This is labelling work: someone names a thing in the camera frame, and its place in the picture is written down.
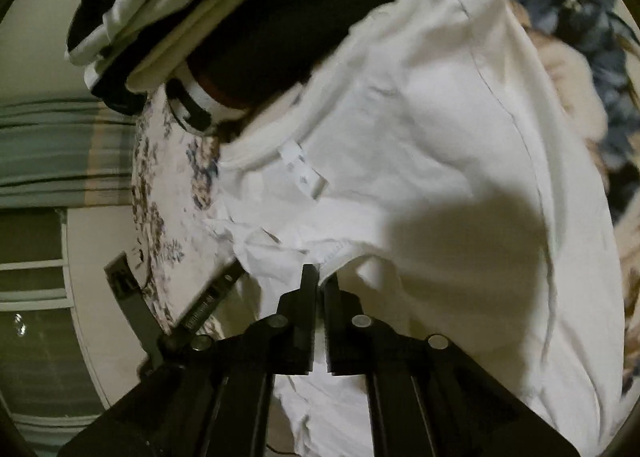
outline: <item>white clothing label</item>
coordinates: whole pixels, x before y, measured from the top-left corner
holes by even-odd
[[[325,179],[306,162],[304,150],[296,142],[289,141],[278,149],[287,172],[300,191],[316,199],[324,187]]]

